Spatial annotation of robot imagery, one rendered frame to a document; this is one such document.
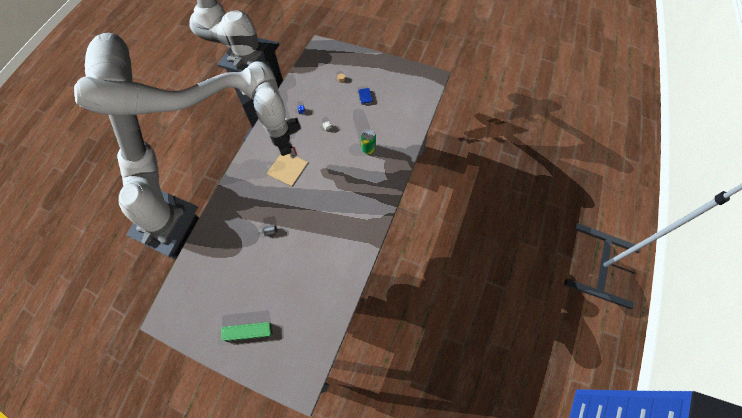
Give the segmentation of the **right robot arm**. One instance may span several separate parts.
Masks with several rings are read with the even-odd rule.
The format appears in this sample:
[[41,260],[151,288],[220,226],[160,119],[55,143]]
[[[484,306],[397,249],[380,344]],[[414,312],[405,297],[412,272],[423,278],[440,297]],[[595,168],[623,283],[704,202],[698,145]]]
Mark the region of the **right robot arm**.
[[156,155],[143,141],[137,115],[182,110],[232,87],[254,100],[255,112],[266,129],[276,130],[286,120],[284,103],[272,70],[263,62],[180,91],[132,82],[131,71],[123,39],[112,33],[97,35],[87,48],[86,77],[75,84],[75,101],[86,110],[109,115],[120,147],[118,162],[124,184],[120,208],[137,225],[137,231],[144,232],[142,243],[147,245],[154,237],[166,244],[184,210],[164,201]]

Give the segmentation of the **green rectangular box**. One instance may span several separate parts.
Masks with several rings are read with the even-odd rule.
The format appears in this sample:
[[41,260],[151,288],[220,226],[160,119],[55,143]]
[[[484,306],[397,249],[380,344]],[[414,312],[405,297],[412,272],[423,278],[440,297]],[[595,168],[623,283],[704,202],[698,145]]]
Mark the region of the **green rectangular box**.
[[245,340],[272,336],[272,325],[269,322],[226,326],[221,328],[223,341]]

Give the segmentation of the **green soda can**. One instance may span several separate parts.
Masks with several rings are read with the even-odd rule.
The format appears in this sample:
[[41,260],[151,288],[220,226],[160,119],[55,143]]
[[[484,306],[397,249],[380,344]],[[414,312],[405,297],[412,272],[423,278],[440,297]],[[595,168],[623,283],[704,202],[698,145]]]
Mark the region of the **green soda can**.
[[365,154],[373,154],[376,151],[376,134],[367,129],[361,134],[362,151]]

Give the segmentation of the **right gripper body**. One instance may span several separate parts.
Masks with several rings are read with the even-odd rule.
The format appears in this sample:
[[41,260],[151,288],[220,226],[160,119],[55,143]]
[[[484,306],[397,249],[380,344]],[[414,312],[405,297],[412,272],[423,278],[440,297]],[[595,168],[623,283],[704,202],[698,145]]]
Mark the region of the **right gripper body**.
[[289,146],[289,141],[290,141],[289,135],[297,133],[300,129],[301,129],[301,126],[298,121],[298,118],[291,118],[291,119],[285,120],[284,125],[281,128],[276,129],[276,130],[268,130],[265,128],[273,144],[278,147],[280,154],[282,156],[285,156],[291,153],[291,149]]

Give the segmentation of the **beige flat mat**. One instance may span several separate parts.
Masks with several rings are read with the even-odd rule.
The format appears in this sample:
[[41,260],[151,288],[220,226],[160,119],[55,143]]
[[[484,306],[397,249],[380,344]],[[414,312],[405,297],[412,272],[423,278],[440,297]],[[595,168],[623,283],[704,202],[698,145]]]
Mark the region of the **beige flat mat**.
[[285,156],[280,154],[267,172],[267,175],[292,187],[307,163],[307,161],[301,158],[296,157],[291,159],[289,154]]

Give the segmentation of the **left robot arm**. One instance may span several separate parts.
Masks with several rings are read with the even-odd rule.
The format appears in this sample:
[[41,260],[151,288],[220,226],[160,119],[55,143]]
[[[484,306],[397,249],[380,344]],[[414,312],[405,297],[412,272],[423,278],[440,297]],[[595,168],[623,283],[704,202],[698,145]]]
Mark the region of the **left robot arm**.
[[258,42],[254,25],[243,11],[233,10],[225,13],[222,5],[216,0],[197,2],[190,18],[192,32],[204,40],[222,43],[231,48],[232,53],[227,57],[227,61],[234,62],[233,65],[237,68],[241,64],[249,66],[256,62],[268,48],[267,43]]

